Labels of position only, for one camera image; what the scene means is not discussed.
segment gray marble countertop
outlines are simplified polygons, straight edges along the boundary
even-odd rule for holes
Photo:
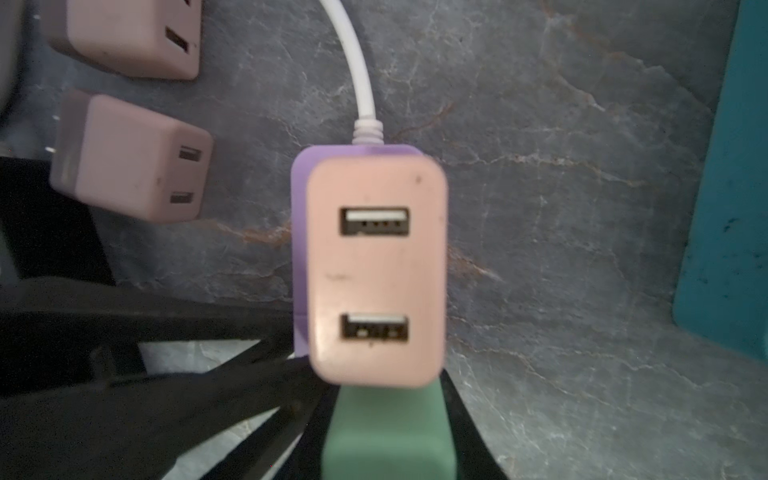
[[[768,367],[670,316],[738,1],[346,4],[388,141],[438,158],[449,177],[447,368],[509,477],[766,478]],[[310,144],[348,142],[356,113],[319,4],[207,0],[202,70],[188,83],[80,65],[44,45],[34,13],[33,2],[0,127],[16,155],[45,157],[70,87],[217,141],[200,220],[95,212],[121,282],[290,301],[291,162]],[[153,369],[205,369],[237,348],[144,351]],[[194,458],[215,462],[248,428]]]

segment teal object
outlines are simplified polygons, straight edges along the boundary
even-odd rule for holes
[[[455,480],[440,380],[421,389],[342,386],[323,447],[323,480]]]
[[[743,0],[674,299],[675,322],[768,359],[768,2]]]

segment usb-a port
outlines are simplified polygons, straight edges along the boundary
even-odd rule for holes
[[[184,160],[191,160],[191,161],[200,161],[200,159],[203,157],[203,152],[192,147],[186,147],[184,145],[181,145],[181,148],[179,149],[179,158]]]
[[[173,192],[170,194],[170,202],[172,204],[191,204],[193,198],[193,192]]]
[[[343,208],[341,234],[408,235],[410,216],[407,208]]]
[[[408,340],[408,317],[380,313],[341,315],[341,336],[361,340]]]

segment black object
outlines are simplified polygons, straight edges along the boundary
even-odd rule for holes
[[[0,234],[18,276],[114,285],[90,210],[53,190],[50,171],[48,162],[0,157]]]
[[[11,343],[85,351],[93,380],[0,399],[0,478],[160,478],[212,435],[280,410],[211,478],[260,478],[327,388],[293,351],[290,311],[217,306],[59,278],[0,290],[0,352]],[[261,339],[204,374],[120,376],[112,342]],[[32,376],[45,372],[28,369]],[[15,378],[5,365],[3,377]]]
[[[113,286],[90,210],[53,190],[49,173],[48,162],[0,157],[0,286],[38,276]],[[92,368],[88,351],[69,346],[7,345],[0,353],[5,372],[0,373],[0,394],[87,382]],[[103,367],[116,374],[144,372],[135,343],[113,342],[101,349],[101,358],[109,363]]]

